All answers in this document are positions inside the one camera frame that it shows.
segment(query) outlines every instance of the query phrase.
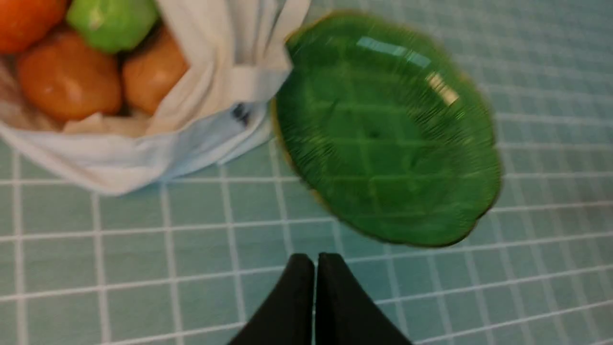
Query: white cloth bag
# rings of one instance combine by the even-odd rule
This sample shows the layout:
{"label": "white cloth bag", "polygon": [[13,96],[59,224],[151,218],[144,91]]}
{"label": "white cloth bag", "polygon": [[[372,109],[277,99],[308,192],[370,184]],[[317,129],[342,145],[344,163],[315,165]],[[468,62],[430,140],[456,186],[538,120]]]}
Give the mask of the white cloth bag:
{"label": "white cloth bag", "polygon": [[93,114],[59,131],[41,130],[43,117],[23,119],[27,106],[16,100],[18,87],[0,63],[4,140],[104,195],[227,162],[268,140],[267,103],[292,68],[284,40],[302,24],[310,0],[286,0],[278,18],[276,0],[157,2],[190,69],[153,118]]}

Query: orange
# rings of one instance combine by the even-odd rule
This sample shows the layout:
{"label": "orange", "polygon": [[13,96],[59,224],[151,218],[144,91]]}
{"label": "orange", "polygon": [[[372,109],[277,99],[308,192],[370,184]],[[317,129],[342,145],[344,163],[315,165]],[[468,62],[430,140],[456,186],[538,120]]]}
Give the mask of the orange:
{"label": "orange", "polygon": [[69,0],[0,0],[0,54],[26,50],[64,19]]}

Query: teal tile floor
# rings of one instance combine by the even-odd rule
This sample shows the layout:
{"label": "teal tile floor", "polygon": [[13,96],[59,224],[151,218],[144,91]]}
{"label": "teal tile floor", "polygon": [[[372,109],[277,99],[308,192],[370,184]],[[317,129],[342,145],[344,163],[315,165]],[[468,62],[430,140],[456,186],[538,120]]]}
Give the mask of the teal tile floor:
{"label": "teal tile floor", "polygon": [[0,345],[222,345],[288,256],[345,256],[416,344],[613,344],[613,2],[313,0],[437,37],[496,114],[504,186],[455,246],[337,223],[274,142],[124,198],[0,143]]}

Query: potato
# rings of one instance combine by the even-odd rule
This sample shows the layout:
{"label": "potato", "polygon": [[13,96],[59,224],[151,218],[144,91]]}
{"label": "potato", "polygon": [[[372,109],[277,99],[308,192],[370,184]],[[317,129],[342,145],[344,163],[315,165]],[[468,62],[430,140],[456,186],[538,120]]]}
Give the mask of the potato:
{"label": "potato", "polygon": [[128,104],[153,116],[189,66],[166,27],[126,59],[122,78]]}
{"label": "potato", "polygon": [[60,122],[121,109],[117,59],[87,46],[65,26],[17,57],[17,77],[25,97]]}

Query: green glass plate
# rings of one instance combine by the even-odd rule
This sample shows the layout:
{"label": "green glass plate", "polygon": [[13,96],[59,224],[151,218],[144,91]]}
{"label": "green glass plate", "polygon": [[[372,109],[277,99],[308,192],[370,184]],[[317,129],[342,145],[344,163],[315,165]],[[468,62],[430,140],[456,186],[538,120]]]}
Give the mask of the green glass plate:
{"label": "green glass plate", "polygon": [[363,234],[446,246],[500,189],[489,107],[429,37],[340,12],[292,35],[295,68],[273,102],[286,156]]}

